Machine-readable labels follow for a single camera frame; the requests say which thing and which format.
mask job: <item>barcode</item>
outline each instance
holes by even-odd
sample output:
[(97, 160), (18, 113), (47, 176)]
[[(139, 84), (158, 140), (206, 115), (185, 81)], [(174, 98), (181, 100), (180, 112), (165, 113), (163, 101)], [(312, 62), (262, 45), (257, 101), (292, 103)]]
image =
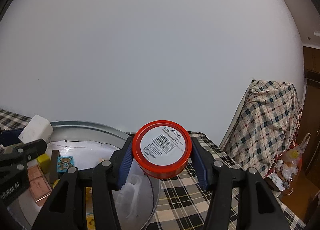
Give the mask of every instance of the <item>barcode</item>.
[(159, 135), (153, 141), (161, 148), (161, 151), (164, 154), (168, 154), (175, 147), (175, 145), (163, 134)]

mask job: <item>plaid tablecloth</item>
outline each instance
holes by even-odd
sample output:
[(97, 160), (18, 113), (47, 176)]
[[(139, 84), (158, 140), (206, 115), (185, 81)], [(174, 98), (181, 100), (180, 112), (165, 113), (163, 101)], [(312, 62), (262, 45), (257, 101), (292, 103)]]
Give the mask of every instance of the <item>plaid tablecloth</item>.
[[(14, 129), (26, 126), (29, 117), (21, 116), (0, 109), (0, 128)], [(240, 166), (225, 152), (219, 149), (203, 133), (189, 132), (197, 137), (202, 147), (210, 151), (216, 160), (224, 162), (231, 168)], [(238, 189), (232, 192), (229, 229), (236, 229)], [(186, 168), (176, 177), (161, 180), (160, 200), (148, 230), (182, 230), (201, 229), (204, 224), (211, 199), (211, 192), (202, 191), (198, 185), (195, 170), (189, 160)], [(305, 224), (280, 200), (278, 200), (292, 230), (303, 229)]]

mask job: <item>white wall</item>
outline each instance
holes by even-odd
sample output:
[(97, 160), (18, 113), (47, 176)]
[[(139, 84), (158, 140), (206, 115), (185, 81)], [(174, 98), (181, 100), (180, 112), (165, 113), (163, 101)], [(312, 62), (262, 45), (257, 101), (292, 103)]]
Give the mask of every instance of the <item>white wall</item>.
[(0, 107), (137, 131), (168, 119), (223, 138), (251, 78), (304, 87), (283, 0), (14, 0)]

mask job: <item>white block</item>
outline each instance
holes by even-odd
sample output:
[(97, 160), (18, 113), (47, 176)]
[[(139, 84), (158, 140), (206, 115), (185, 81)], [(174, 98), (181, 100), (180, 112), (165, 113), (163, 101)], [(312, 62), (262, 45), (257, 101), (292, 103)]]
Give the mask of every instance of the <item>white block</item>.
[(52, 132), (53, 128), (50, 122), (36, 114), (20, 133), (18, 138), (23, 143), (33, 142), (38, 139), (47, 141)]

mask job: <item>teddy bear picture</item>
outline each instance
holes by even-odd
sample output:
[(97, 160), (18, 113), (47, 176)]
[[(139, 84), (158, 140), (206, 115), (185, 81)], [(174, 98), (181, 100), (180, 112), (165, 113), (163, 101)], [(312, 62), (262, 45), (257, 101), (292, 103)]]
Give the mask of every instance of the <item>teddy bear picture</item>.
[(73, 167), (73, 157), (58, 157), (57, 171), (66, 172), (70, 167)]

